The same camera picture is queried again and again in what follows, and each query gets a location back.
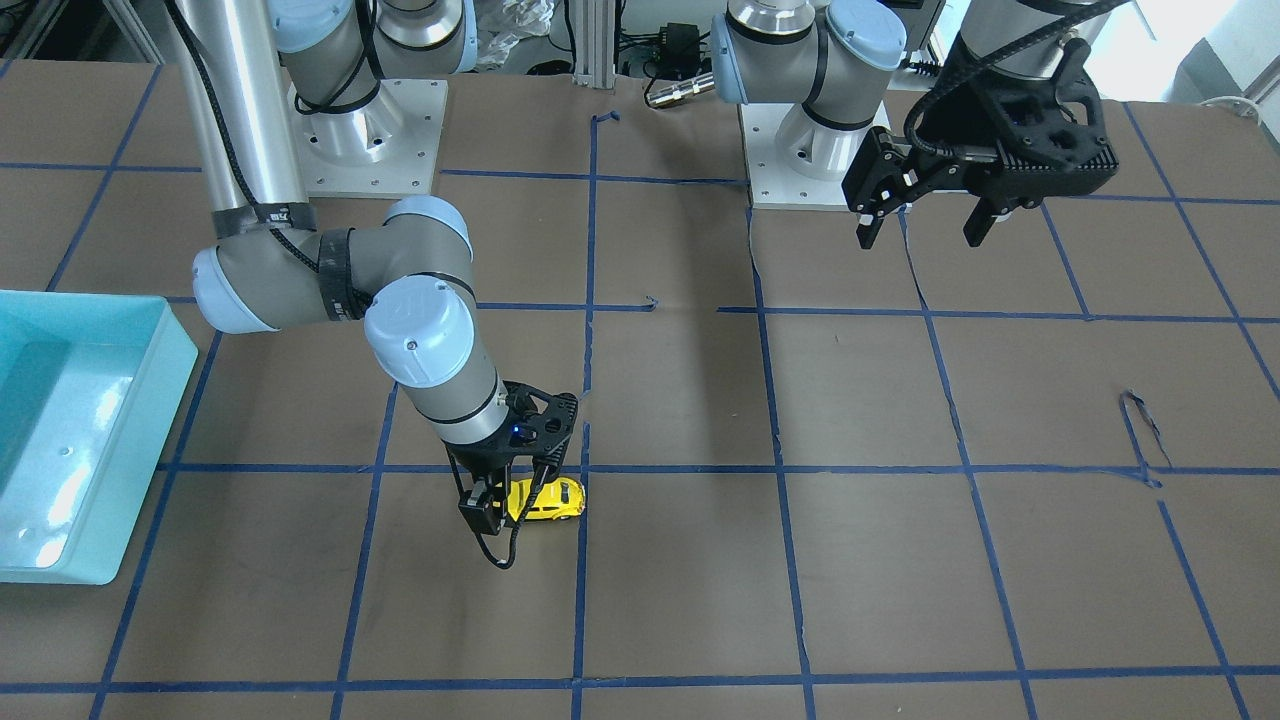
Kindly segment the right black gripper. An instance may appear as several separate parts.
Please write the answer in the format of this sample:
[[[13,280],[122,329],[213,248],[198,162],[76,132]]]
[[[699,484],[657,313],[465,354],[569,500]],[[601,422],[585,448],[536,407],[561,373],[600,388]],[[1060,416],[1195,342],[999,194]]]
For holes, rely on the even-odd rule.
[[[453,466],[460,512],[470,530],[499,536],[508,519],[511,468],[498,448],[498,433],[508,415],[475,415],[445,424],[445,451]],[[552,521],[571,518],[571,479],[541,462],[520,482],[520,520]]]

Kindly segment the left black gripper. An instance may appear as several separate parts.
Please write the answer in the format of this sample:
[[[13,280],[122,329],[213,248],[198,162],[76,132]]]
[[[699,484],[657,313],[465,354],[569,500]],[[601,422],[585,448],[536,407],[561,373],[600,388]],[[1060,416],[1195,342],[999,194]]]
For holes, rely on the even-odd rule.
[[[952,149],[964,190],[979,196],[963,227],[972,249],[1029,201],[1092,193],[1119,170],[1082,60],[1061,60],[1036,79],[984,69],[913,110],[916,138]],[[859,246],[870,249],[887,217],[929,193],[934,176],[936,156],[883,126],[868,127],[842,181],[847,209],[859,215]]]

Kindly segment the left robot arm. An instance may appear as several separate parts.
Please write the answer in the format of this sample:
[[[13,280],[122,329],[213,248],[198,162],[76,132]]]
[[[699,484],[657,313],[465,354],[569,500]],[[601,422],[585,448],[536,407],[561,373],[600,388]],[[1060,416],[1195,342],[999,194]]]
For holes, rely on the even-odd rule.
[[[805,176],[838,181],[872,247],[888,215],[940,191],[977,204],[977,247],[1009,213],[1093,193],[1119,169],[1085,70],[1112,1],[973,1],[931,91],[902,133],[876,122],[908,29],[878,1],[731,1],[713,22],[717,94],[790,105],[785,151]]]

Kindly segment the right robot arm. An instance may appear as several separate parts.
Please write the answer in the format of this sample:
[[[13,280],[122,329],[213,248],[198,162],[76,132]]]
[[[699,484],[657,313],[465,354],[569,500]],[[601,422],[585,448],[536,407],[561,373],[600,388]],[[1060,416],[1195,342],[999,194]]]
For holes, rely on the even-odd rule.
[[[320,231],[300,140],[337,164],[408,158],[396,85],[467,70],[470,1],[169,1],[212,201],[193,263],[205,319],[228,334],[361,322],[379,366],[442,439],[475,536],[517,532],[559,477],[571,393],[507,380],[477,328],[460,210],[410,192],[381,224]]]

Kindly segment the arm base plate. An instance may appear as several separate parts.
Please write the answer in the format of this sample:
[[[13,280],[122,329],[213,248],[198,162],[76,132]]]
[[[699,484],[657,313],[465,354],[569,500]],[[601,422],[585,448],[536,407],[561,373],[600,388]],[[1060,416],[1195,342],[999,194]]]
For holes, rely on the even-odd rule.
[[[384,79],[367,105],[346,114],[291,115],[307,196],[403,199],[431,193],[449,86]]]
[[[820,124],[800,102],[754,102],[739,110],[755,209],[847,211],[844,177],[867,132],[890,124],[884,104],[852,131]]]

